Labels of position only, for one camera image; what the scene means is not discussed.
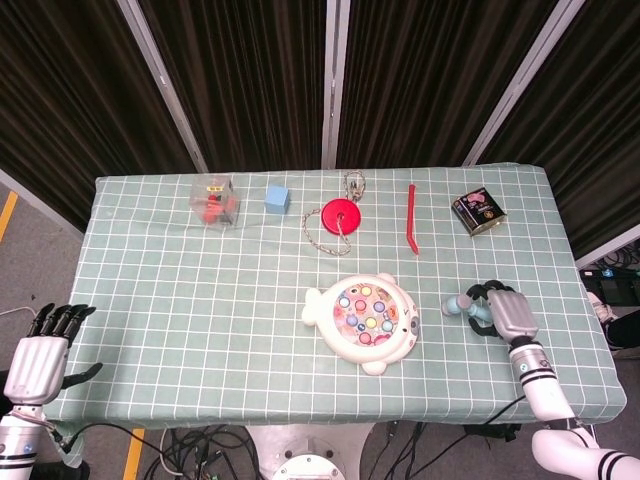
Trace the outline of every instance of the red disc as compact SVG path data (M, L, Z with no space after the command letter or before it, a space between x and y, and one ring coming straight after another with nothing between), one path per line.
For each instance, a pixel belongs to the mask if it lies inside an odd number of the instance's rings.
M338 219L342 233L349 235L360 225L360 209L351 200L336 198L327 203L322 209L322 224L324 228L334 235L340 235L338 231Z

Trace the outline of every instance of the gray floor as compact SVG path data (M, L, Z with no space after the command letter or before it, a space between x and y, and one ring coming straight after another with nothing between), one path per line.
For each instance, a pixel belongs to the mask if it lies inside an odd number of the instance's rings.
M0 185L0 208L4 205L8 190ZM23 201L16 210L0 243L0 311L20 306L34 309L49 302L66 303L69 298L80 243L56 224L45 218ZM27 312L0 317L4 348L0 350L0 369L9 367L13 350L24 335L30 315ZM597 428L598 440L607 448L626 451L640 457L640 361L616 362L618 377L624 386L628 404L614 421ZM402 445L409 438L413 424L402 422L398 436L386 450L376 468L373 479L383 479L397 457ZM552 479L561 478L538 467L530 450L530 438L536 427L527 425L514 442L486 440L470 437L446 454L429 470L416 477L449 479ZM416 465L422 465L442 448L455 440L462 428L452 425L429 425L418 444ZM160 432L148 432L145 437L158 444ZM369 437L361 462L362 478L368 477L373 462L379 456L385 442L385 426L378 425ZM124 434L104 427L97 427L87 435L85 459L91 465L92 480L122 478L129 439ZM246 456L242 452L230 455L237 463L240 478L249 478ZM153 461L153 452L145 450L138 478L143 478L147 466ZM42 460L56 459L51 447L44 449ZM404 477L406 463L397 471ZM222 472L221 478L230 478ZM156 478L174 478L159 474Z

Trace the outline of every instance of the metal pole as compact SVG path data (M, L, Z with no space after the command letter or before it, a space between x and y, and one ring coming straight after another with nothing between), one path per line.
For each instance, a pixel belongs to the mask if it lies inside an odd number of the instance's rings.
M169 110L169 113L171 113L171 118L173 118L173 121L176 124L178 132L182 137L182 141L189 152L189 156L191 157L196 170L199 173L207 173L209 169L204 161L204 157L202 156L196 137L193 135L191 125L189 125L189 120L187 119L184 109L180 104L180 100L178 99L176 90L173 87L173 83L171 83L169 72L165 67L160 51L158 50L158 46L156 45L156 41L149 29L149 24L147 23L147 19L145 18L142 9L140 8L138 0L117 0L117 2L127 24L129 25L129 28L131 29L133 37L136 39L138 48L140 48L142 56L147 62L147 66L149 67L151 75L158 86L158 90L160 90L160 94L167 105L167 109Z
M596 260L600 260L603 257L606 257L611 252L615 252L616 250L628 245L640 238L640 225L636 225L633 228L630 228L624 233L621 233L616 238L609 240L607 243L602 245L601 247L596 248L592 252L587 253L583 257L580 257L576 260L576 268L581 269L586 267L587 265L595 262Z
M518 67L515 75L509 82L506 90L502 94L502 98L493 109L489 120L478 135L473 147L467 154L463 166L475 165L487 148L489 142L498 132L500 126L504 123L509 112L513 109L522 93L538 72L544 61L549 56L553 47L558 43L567 30L574 17L582 8L585 0L559 0L556 8L553 9L546 23L540 30L538 37L533 42L526 57Z
M336 168L351 0L327 0L322 168Z

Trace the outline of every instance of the wire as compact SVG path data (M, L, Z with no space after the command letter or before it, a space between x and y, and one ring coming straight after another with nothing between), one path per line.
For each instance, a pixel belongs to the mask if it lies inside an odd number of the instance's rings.
M387 438L387 443L385 443L384 447L382 447L382 450L380 450L380 453L378 454L378 458L376 458L376 461L373 463L373 467L371 468L371 471L369 472L369 476L367 477L367 480L371 480L371 477L373 477L373 472L376 471L376 467L378 466L378 462L380 461L380 458L382 457L382 454L385 452L385 450L387 448L389 448L389 445L391 444L391 438L393 438L393 437Z
M71 448L73 447L73 444L76 443L76 441L78 440L78 437L85 431L88 430L89 428L92 427L98 427L98 426L103 426L103 427L112 427L115 428L117 430L120 430L122 432L127 433L129 436L131 436L132 438L135 438L136 440L138 440L140 443L146 445L147 447L151 448L152 450L155 450L156 452L158 452L160 455L163 455L162 450L160 450L158 447L156 447L155 445L147 442L145 439L140 438L139 436L137 436L135 433L127 430L124 427L121 427L120 425L116 425L115 423L107 423L107 422L95 422L95 423L90 423L88 425L85 425L84 427L82 427L80 430L78 430L76 433L73 434L73 436L66 442L61 442L59 443L60 448L62 448L62 451L65 453L69 453L71 451Z
M422 435L422 432L424 431L424 429L420 430L420 426L422 425L422 423L416 423L415 427L413 427L413 433L411 434L411 437L409 437L409 440L407 440L407 443L405 443L404 447L402 447L402 450L400 450L400 454L398 455L398 458L396 459L395 462L393 462L393 465L391 465L391 468L389 469L389 471L387 472L387 474L384 476L384 480L387 479L393 479L393 476L395 475L395 471L396 468L398 468L398 466L404 462L404 460L411 455L411 449L409 449L407 451L407 453L405 453L405 450L407 450L407 448L409 448L409 445L411 443L415 444L417 443L416 440L416 436Z
M409 480L410 478L411 470L413 470L413 464L416 461L416 447L418 446L418 440L420 440L420 437L422 436L422 433L424 432L425 428L426 428L426 425L422 424L420 427L420 433L413 440L413 446L411 447L411 460L409 461L409 466L404 472L404 480Z
M635 272L631 269L632 265L638 265L640 263L640 244L627 245L625 247L609 253L604 258L594 262L594 264L601 270L612 269L623 272Z
M158 456L147 469L144 480L153 480L160 468L163 468L162 460L169 460L175 465L176 470L171 475L183 472L182 476L186 479L197 480L202 477L206 469L216 463L221 458L229 470L231 478L237 479L237 474L233 463L227 455L228 450L245 449L251 460L254 469L255 479L263 480L260 474L260 465L258 462L258 453L253 442L253 438L246 428L241 428L245 433L227 430L227 425L219 425L216 428L205 427L199 430L189 430L180 436L175 429L167 429L163 432L161 439L162 456ZM165 448L167 434L171 434L171 445ZM187 461L193 461L193 467L187 465ZM186 472L194 472L194 476L190 477Z
M525 395L522 395L518 398L516 398L515 400L513 400L512 402L510 402L506 407L502 408L498 413L496 413L493 417L491 417L489 420L487 420L486 422L484 422L482 425L489 425L491 422L493 422L495 419L499 418L501 415L503 415L507 410L509 410L511 407L513 407L516 403L524 400L525 398L527 398ZM455 440L453 443L451 443L448 447L446 447L444 450L442 450L438 455L436 455L436 457L433 460L430 460L429 462L427 462L425 465L423 465L422 467L420 467L414 474L412 474L411 476L409 476L408 478L415 478L420 472L426 470L427 468L429 468L431 465L433 465L435 462L437 462L440 457L442 457L445 453L447 453L449 450L451 450L453 447L455 447L458 443L460 443L462 440L464 440L465 438L467 438L469 436L468 433L465 433L464 435L462 435L461 437L459 437L457 440Z
M10 313L19 312L20 310L28 310L28 311L31 312L31 314L34 317L37 315L36 311L31 307L18 307L18 308L14 308L14 309L11 309L11 310L7 310L6 312L0 312L0 317L2 317L3 315L9 315Z
M180 472L174 472L173 470L170 470L169 467L167 467L167 464L164 463L164 450L162 448L162 446L164 445L164 437L167 434L167 428L165 428L162 432L162 437L160 437L160 454L158 455L158 458L160 458L160 463L162 464L162 468L164 468L164 471L167 472L169 475L173 475L174 477L182 477L183 474Z

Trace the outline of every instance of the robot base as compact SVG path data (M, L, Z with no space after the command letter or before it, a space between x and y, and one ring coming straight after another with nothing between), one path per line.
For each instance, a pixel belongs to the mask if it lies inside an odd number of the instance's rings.
M247 427L268 480L358 480L373 423Z

